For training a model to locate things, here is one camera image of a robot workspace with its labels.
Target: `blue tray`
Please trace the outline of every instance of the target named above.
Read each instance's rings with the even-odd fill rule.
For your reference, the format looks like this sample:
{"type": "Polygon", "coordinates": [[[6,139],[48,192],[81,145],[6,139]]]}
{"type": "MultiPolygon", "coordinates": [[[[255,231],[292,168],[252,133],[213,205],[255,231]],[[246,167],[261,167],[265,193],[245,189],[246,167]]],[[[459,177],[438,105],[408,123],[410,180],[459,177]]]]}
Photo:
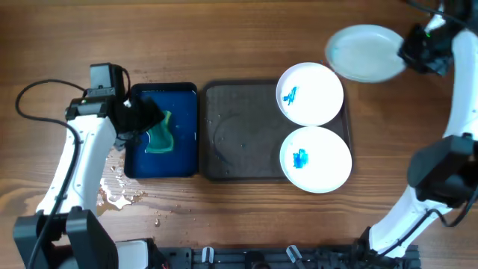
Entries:
{"type": "Polygon", "coordinates": [[[125,174],[132,179],[187,177],[198,171],[197,88],[192,83],[136,84],[132,95],[151,97],[162,111],[172,113],[169,129],[174,148],[167,153],[146,153],[147,133],[141,144],[126,147],[125,174]]]}

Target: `cable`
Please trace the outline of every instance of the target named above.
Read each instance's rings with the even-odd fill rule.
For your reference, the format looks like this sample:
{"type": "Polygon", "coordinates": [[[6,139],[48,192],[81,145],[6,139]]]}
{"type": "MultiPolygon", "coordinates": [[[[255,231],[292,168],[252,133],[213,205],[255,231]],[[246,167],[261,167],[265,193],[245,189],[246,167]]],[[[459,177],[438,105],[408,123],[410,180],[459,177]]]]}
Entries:
{"type": "Polygon", "coordinates": [[[131,98],[131,79],[129,78],[129,73],[126,68],[122,68],[122,71],[126,74],[126,78],[128,79],[128,91],[125,94],[125,101],[131,98]]]}
{"type": "Polygon", "coordinates": [[[454,16],[451,16],[451,15],[448,15],[448,14],[446,14],[445,12],[442,12],[442,11],[439,11],[439,10],[436,10],[436,9],[433,9],[433,8],[430,8],[430,7],[427,7],[427,6],[423,5],[423,4],[419,4],[419,3],[417,3],[416,1],[413,1],[413,0],[406,0],[406,3],[409,4],[409,5],[411,5],[411,6],[414,7],[414,8],[418,9],[418,10],[423,11],[423,12],[433,13],[433,14],[435,14],[435,15],[440,15],[440,16],[442,16],[444,19],[448,19],[448,20],[450,20],[450,21],[453,21],[453,22],[455,22],[455,23],[457,23],[457,24],[463,26],[464,28],[466,28],[466,29],[472,31],[475,35],[478,36],[478,32],[477,32],[475,29],[471,28],[471,27],[469,26],[469,24],[467,24],[467,23],[466,23],[465,21],[463,21],[463,20],[460,20],[460,19],[458,19],[458,18],[456,18],[456,17],[454,17],[454,16]]]}
{"type": "Polygon", "coordinates": [[[74,137],[74,139],[73,139],[74,150],[73,150],[72,160],[69,164],[69,167],[68,167],[68,170],[66,172],[66,176],[65,176],[65,179],[63,181],[63,184],[61,185],[61,189],[58,192],[58,195],[57,195],[57,198],[55,200],[55,204],[53,205],[52,211],[50,212],[50,215],[47,217],[45,225],[43,225],[43,228],[40,232],[40,235],[38,236],[37,242],[35,242],[33,251],[31,252],[30,260],[28,262],[28,266],[27,266],[28,269],[32,269],[34,267],[34,262],[37,258],[38,251],[40,250],[41,245],[43,244],[43,242],[46,239],[46,231],[48,231],[48,227],[52,223],[53,218],[56,215],[56,212],[57,212],[58,208],[60,207],[61,202],[65,199],[64,194],[65,194],[66,188],[68,188],[68,184],[69,184],[69,181],[72,177],[72,173],[73,173],[73,170],[75,168],[76,161],[78,160],[79,150],[80,150],[80,137],[79,137],[78,133],[76,132],[76,130],[72,126],[70,126],[68,123],[64,123],[60,120],[50,119],[50,118],[46,118],[46,117],[35,117],[35,116],[27,115],[20,110],[20,106],[19,106],[20,105],[20,99],[22,98],[23,94],[27,90],[30,90],[32,87],[35,87],[37,85],[45,84],[45,83],[49,83],[49,82],[66,84],[66,85],[69,85],[71,87],[75,87],[79,90],[85,91],[84,88],[82,88],[82,87],[80,87],[76,84],[70,83],[68,81],[62,81],[62,80],[59,80],[59,79],[46,79],[46,80],[34,82],[34,83],[28,85],[27,87],[25,87],[18,94],[18,96],[16,97],[16,100],[15,100],[16,112],[21,117],[24,117],[25,119],[29,119],[29,120],[36,120],[36,121],[40,121],[40,122],[59,124],[63,127],[66,127],[67,129],[69,129],[72,132],[73,137],[74,137]]]}
{"type": "Polygon", "coordinates": [[[474,202],[477,200],[477,197],[478,197],[478,186],[475,189],[475,191],[473,192],[473,194],[471,195],[471,198],[467,201],[466,205],[463,207],[463,209],[460,212],[460,214],[458,215],[458,217],[456,217],[456,219],[454,221],[452,221],[451,223],[447,222],[444,215],[439,210],[437,210],[437,209],[427,210],[425,215],[410,229],[409,232],[407,232],[405,234],[405,236],[403,236],[403,238],[401,238],[399,241],[397,241],[397,243],[395,243],[394,245],[389,247],[383,253],[380,253],[380,255],[376,256],[374,259],[369,260],[367,262],[367,264],[365,264],[365,266],[362,267],[361,269],[369,268],[373,264],[374,261],[376,261],[377,259],[381,259],[381,258],[385,257],[385,255],[389,254],[392,250],[401,246],[403,244],[403,242],[405,242],[410,236],[412,236],[413,233],[421,226],[421,224],[423,224],[423,222],[433,213],[438,215],[438,217],[440,218],[441,224],[443,224],[443,226],[445,226],[447,228],[456,227],[458,224],[460,224],[462,222],[462,220],[468,214],[468,212],[470,211],[474,202]]]}

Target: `water spill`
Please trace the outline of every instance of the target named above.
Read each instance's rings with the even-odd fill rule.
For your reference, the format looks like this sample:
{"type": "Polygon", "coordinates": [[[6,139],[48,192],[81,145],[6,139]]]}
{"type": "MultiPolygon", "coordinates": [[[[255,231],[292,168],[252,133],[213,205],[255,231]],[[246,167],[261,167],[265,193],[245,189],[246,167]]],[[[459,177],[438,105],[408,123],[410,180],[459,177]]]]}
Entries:
{"type": "Polygon", "coordinates": [[[98,202],[96,206],[96,216],[101,216],[107,210],[119,211],[125,205],[132,205],[136,202],[140,202],[143,197],[147,197],[148,194],[142,191],[140,194],[126,196],[125,190],[122,190],[121,194],[113,194],[112,191],[108,188],[105,182],[105,178],[100,180],[100,188],[98,193],[100,194],[102,201],[98,202]]]}

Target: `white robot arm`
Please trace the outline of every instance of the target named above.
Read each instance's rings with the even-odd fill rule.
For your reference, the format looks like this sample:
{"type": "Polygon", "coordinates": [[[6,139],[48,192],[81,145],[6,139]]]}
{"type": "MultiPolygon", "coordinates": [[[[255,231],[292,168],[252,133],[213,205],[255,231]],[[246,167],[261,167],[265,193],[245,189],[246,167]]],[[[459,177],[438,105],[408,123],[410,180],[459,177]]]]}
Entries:
{"type": "MultiPolygon", "coordinates": [[[[425,35],[429,37],[430,32],[433,34],[435,29],[444,25],[442,17],[435,15],[425,28],[425,35]]],[[[451,46],[455,63],[455,84],[450,119],[444,138],[465,135],[472,140],[478,140],[478,36],[468,29],[463,29],[453,38],[451,46]]],[[[441,202],[419,200],[415,188],[407,186],[405,193],[392,210],[370,229],[370,248],[378,254],[389,250],[431,209],[436,209],[443,215],[452,210],[444,200],[441,202]]],[[[404,256],[410,243],[437,217],[438,215],[431,214],[400,246],[387,252],[385,256],[389,258],[404,256]]]]}
{"type": "MultiPolygon", "coordinates": [[[[68,121],[80,136],[80,153],[72,178],[66,191],[67,198],[63,200],[58,214],[69,213],[73,207],[79,206],[96,214],[96,196],[99,181],[105,167],[105,160],[117,138],[117,133],[109,117],[96,115],[79,116],[68,121]]],[[[67,129],[66,143],[61,154],[52,185],[37,207],[37,213],[51,214],[56,196],[65,179],[66,171],[71,162],[75,138],[67,129]]]]}

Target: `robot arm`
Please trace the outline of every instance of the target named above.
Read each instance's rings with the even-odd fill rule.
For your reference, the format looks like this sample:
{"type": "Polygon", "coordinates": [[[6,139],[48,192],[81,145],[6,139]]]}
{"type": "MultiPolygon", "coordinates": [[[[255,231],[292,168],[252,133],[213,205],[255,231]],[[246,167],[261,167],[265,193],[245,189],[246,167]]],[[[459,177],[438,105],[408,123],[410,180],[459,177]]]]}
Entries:
{"type": "MultiPolygon", "coordinates": [[[[470,156],[474,155],[478,140],[478,37],[468,29],[459,30],[450,41],[451,50],[447,51],[445,45],[450,37],[445,35],[457,31],[457,25],[448,25],[441,16],[435,15],[425,29],[415,26],[399,53],[418,72],[443,74],[451,62],[451,52],[455,62],[455,84],[444,139],[414,155],[405,193],[369,231],[369,246],[378,254],[404,238],[429,210],[436,209],[445,215],[470,199],[477,187],[473,176],[478,171],[471,168],[474,161],[470,161],[470,156]],[[430,52],[440,56],[432,57],[430,52]]],[[[403,257],[410,243],[437,217],[430,215],[400,246],[385,256],[403,257]]]]}
{"type": "MultiPolygon", "coordinates": [[[[69,213],[71,208],[79,206],[84,210],[91,210],[96,214],[96,194],[99,189],[99,180],[103,174],[105,160],[114,145],[117,133],[109,117],[87,115],[76,117],[68,122],[79,134],[80,153],[70,180],[66,195],[57,213],[69,213]]],[[[55,197],[58,195],[65,179],[66,170],[72,158],[74,137],[67,129],[66,143],[58,164],[52,185],[37,207],[37,213],[51,214],[55,197]]]]}

